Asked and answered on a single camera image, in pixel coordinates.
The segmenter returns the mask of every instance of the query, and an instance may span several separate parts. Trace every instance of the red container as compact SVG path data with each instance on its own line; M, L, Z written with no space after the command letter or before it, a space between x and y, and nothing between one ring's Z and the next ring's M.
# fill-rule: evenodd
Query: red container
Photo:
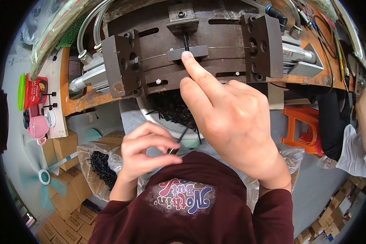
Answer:
M38 76L35 81L29 81L26 74L26 89L24 91L24 106L27 110L29 107L44 103L48 93L48 78Z

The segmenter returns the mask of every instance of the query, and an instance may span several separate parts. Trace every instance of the pile of black cable ties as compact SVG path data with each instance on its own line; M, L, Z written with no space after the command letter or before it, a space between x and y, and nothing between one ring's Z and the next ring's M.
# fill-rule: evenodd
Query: pile of black cable ties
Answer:
M94 151L94 153L91 155L90 164L93 168L93 172L95 172L99 178L105 182L111 191L115 182L117 181L117 173L110 169L107 160L108 154Z
M180 95L180 89L152 93L147 99L153 108L148 114L158 113L159 119L163 118L166 121L188 126L189 129L198 133L199 138L197 124Z

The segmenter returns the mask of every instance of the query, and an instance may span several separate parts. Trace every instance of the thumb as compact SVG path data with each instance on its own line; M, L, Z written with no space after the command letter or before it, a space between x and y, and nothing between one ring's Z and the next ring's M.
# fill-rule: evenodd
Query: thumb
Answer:
M164 167L170 164L180 164L182 159L173 154L167 154L155 158L146 160L147 167L150 168L149 172L160 167Z

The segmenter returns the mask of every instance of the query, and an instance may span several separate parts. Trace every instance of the green basket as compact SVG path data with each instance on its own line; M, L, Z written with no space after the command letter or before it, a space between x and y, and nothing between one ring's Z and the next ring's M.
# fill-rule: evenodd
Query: green basket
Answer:
M87 15L84 15L83 17L79 18L65 33L65 35L61 38L60 42L56 46L57 50L59 50L61 47L72 46L72 43L76 38L77 34L79 33L80 27L85 20L85 17L87 17Z
M20 75L19 87L17 89L17 108L19 109L19 111L23 110L25 90L26 90L26 75L23 73Z

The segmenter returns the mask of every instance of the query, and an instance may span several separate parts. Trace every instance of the green plastic lid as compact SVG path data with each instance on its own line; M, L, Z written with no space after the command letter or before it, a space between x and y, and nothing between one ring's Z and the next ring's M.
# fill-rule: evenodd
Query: green plastic lid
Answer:
M17 108L19 109L19 111L23 110L25 90L26 90L26 75L23 73L20 75L19 87L17 89Z

